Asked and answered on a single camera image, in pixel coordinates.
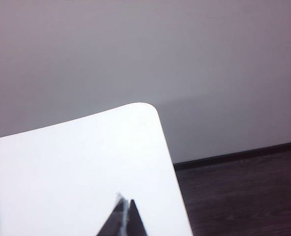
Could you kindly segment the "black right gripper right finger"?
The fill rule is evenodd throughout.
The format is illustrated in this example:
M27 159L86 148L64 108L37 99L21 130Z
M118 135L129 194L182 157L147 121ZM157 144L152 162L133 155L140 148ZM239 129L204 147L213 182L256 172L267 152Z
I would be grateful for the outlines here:
M134 199L130 201L130 206L128 210L127 235L147 236L147 232L145 230Z

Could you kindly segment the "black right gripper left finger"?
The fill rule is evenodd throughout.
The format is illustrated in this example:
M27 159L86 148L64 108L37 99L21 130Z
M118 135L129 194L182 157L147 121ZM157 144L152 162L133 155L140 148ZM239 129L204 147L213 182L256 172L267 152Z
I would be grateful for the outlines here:
M127 236L129 201L117 194L115 206L97 236Z

